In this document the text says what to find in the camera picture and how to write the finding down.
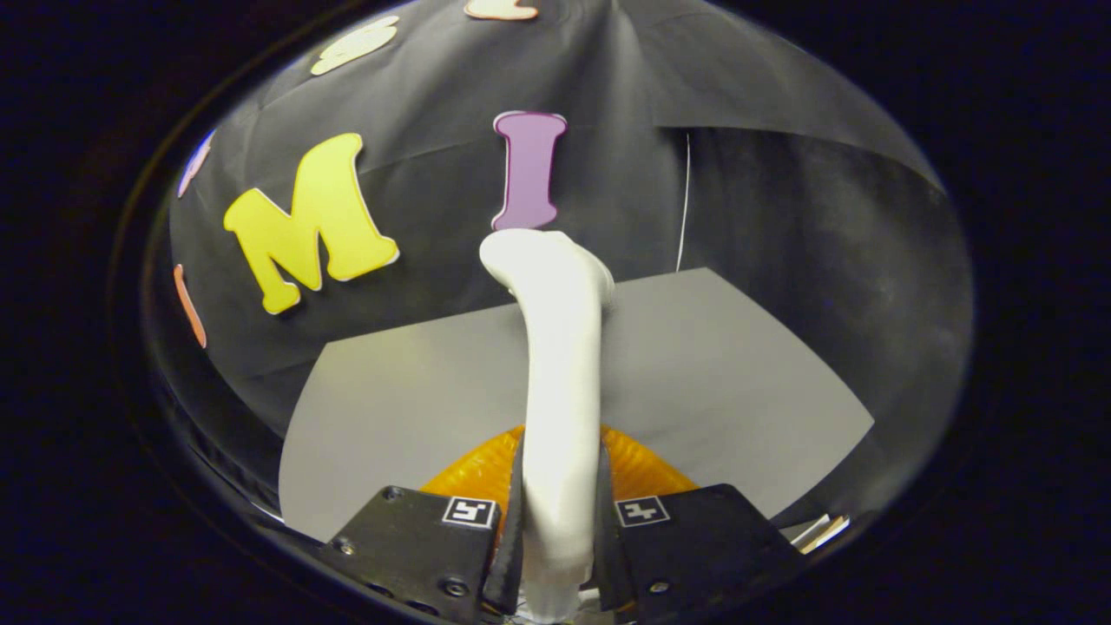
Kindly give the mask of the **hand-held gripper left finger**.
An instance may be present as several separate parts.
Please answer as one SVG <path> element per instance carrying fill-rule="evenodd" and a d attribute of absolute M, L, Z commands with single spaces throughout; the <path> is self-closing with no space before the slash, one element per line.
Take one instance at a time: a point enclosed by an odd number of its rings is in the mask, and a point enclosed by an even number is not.
<path fill-rule="evenodd" d="M 449 624 L 516 612 L 523 585 L 523 433 L 501 432 L 426 488 L 386 486 L 320 561 L 397 609 Z"/>

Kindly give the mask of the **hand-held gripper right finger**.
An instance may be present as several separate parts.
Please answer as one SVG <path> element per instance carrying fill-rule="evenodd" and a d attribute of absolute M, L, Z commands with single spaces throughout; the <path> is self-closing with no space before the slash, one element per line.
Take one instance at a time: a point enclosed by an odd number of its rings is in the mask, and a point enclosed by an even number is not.
<path fill-rule="evenodd" d="M 644 444 L 601 430 L 595 585 L 619 624 L 739 624 L 803 555 L 735 487 L 699 487 Z"/>

